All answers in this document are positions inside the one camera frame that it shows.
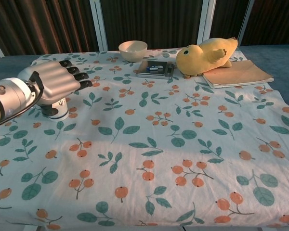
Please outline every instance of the paper notebook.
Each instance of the paper notebook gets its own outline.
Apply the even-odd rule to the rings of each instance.
[[[232,67],[219,67],[202,75],[211,88],[228,88],[274,81],[251,60],[232,62]]]

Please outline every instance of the robotic hand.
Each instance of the robotic hand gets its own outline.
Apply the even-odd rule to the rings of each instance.
[[[42,113],[53,121],[68,116],[65,97],[92,86],[89,76],[71,67],[68,60],[49,61],[30,66],[17,78],[0,80],[0,125],[37,104]]]

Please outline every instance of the tablecloth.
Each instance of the tablecloth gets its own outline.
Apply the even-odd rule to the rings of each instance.
[[[179,49],[145,60],[175,62]],[[0,127],[0,223],[289,225],[289,106],[268,84],[138,78],[116,51],[70,60],[91,88],[54,123],[34,106]],[[245,57],[240,51],[232,61]]]

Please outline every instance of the brown curtain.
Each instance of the brown curtain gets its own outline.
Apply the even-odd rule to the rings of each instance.
[[[4,55],[98,51],[89,0],[0,0]]]
[[[202,0],[101,0],[109,50],[142,40],[149,49],[196,44]]]
[[[289,0],[255,0],[242,45],[289,44]]]
[[[238,38],[249,0],[217,0],[210,38]]]

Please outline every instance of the stuffed animal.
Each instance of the stuffed animal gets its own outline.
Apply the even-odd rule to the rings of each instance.
[[[229,58],[236,48],[236,38],[212,38],[199,46],[189,45],[177,54],[177,67],[185,78],[200,76],[217,67],[231,67]]]

